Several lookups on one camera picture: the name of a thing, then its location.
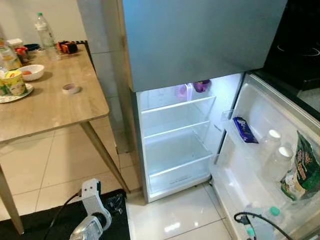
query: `plate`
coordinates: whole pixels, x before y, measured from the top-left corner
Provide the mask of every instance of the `plate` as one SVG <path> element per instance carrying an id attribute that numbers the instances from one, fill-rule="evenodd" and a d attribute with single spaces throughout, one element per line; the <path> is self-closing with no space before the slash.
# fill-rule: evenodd
<path id="1" fill-rule="evenodd" d="M 30 83 L 26 83 L 25 87 L 26 87 L 27 92 L 22 95 L 13 96 L 11 94 L 7 94 L 4 96 L 0 96 L 0 104 L 9 103 L 9 102 L 12 102 L 12 101 L 15 101 L 18 99 L 22 99 L 23 97 L 29 95 L 34 90 L 34 86 L 32 86 Z"/>

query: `tape roll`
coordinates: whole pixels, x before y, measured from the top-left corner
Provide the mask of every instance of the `tape roll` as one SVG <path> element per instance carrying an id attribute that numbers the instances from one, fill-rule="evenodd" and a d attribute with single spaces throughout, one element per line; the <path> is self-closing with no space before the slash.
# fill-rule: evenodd
<path id="1" fill-rule="evenodd" d="M 76 94 L 80 91 L 80 87 L 76 86 L 74 83 L 69 83 L 62 87 L 62 92 L 67 95 Z"/>

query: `table leg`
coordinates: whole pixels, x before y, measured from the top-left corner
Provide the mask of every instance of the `table leg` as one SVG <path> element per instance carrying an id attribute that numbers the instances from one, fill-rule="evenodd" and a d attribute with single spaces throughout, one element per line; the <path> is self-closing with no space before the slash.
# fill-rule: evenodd
<path id="1" fill-rule="evenodd" d="M 15 229 L 18 231 L 20 235 L 24 234 L 25 232 L 24 226 L 22 225 L 18 210 L 16 208 L 16 205 L 12 197 L 11 191 L 9 189 L 9 185 L 5 178 L 4 172 L 2 171 L 1 165 L 0 165 L 0 196 L 6 210 L 8 211 L 8 214 L 11 217 L 11 220 L 13 222 L 13 225 L 15 226 Z"/>
<path id="2" fill-rule="evenodd" d="M 130 193 L 130 190 L 121 176 L 120 171 L 118 170 L 117 166 L 115 165 L 114 161 L 112 160 L 109 152 L 105 148 L 104 144 L 100 140 L 99 136 L 97 135 L 96 131 L 94 128 L 91 126 L 90 122 L 85 121 L 80 123 L 80 126 L 88 136 L 88 138 L 91 140 L 91 143 L 95 147 L 95 149 L 98 151 L 100 156 L 102 157 L 104 163 L 108 166 L 108 168 L 111 170 L 115 178 L 118 180 L 118 182 L 121 184 L 123 189 L 127 192 Z"/>

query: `plastic bag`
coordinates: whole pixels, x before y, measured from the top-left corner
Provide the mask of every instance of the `plastic bag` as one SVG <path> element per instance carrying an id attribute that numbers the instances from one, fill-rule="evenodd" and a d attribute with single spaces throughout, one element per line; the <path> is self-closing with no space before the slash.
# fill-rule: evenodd
<path id="1" fill-rule="evenodd" d="M 292 200 L 309 199 L 320 190 L 319 157 L 311 144 L 297 132 L 298 143 L 292 168 L 282 178 L 281 190 Z"/>

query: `black appliance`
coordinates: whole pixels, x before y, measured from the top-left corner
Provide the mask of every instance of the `black appliance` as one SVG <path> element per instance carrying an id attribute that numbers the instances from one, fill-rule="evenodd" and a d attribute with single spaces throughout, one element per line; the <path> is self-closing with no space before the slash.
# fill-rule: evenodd
<path id="1" fill-rule="evenodd" d="M 299 90 L 320 87 L 320 0 L 288 0 L 263 69 Z"/>

